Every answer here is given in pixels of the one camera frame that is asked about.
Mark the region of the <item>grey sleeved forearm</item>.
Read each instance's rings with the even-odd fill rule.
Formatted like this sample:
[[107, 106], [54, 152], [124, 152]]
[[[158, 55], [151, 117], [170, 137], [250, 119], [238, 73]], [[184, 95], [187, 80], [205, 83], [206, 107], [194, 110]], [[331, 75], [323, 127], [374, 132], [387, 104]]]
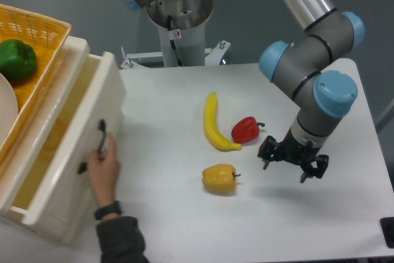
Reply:
[[100, 262], [149, 262], [145, 256], [145, 239], [138, 220], [111, 213], [96, 226], [100, 245]]

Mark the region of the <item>person's hand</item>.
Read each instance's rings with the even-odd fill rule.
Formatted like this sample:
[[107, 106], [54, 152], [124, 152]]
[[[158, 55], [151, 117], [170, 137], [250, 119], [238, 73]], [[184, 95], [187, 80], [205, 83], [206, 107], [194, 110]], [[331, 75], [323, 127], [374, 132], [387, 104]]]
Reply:
[[114, 135], [108, 133], [108, 145], [104, 152], [92, 150], [87, 162], [89, 185], [97, 206], [103, 208], [116, 201], [116, 185], [120, 170]]

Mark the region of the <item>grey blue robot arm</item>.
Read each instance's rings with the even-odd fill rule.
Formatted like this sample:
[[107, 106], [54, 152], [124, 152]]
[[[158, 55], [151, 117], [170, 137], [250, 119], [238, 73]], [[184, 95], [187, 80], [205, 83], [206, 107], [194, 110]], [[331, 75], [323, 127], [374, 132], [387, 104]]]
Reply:
[[[302, 179], [323, 177], [326, 139], [350, 111], [358, 89], [348, 75], [329, 66], [364, 39], [359, 16], [339, 12], [331, 0], [283, 0], [303, 28], [301, 42], [269, 45], [259, 58], [264, 76], [289, 97], [299, 112], [285, 138], [267, 137], [258, 156], [265, 164], [286, 161], [299, 166]], [[204, 26], [213, 0], [125, 0], [132, 10], [146, 8], [158, 27], [166, 67], [207, 64]]]

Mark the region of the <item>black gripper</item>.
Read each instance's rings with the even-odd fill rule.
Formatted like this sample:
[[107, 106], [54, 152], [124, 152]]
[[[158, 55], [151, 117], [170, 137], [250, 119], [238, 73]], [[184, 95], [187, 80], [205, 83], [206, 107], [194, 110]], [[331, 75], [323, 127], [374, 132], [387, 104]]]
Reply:
[[259, 147], [257, 157], [263, 161], [263, 170], [273, 161], [286, 161], [302, 168], [303, 173], [300, 183], [307, 179], [324, 176], [329, 164], [328, 155], [317, 155], [320, 147], [314, 147], [309, 143], [301, 144], [288, 130], [282, 142], [278, 143], [272, 136], [267, 136]]

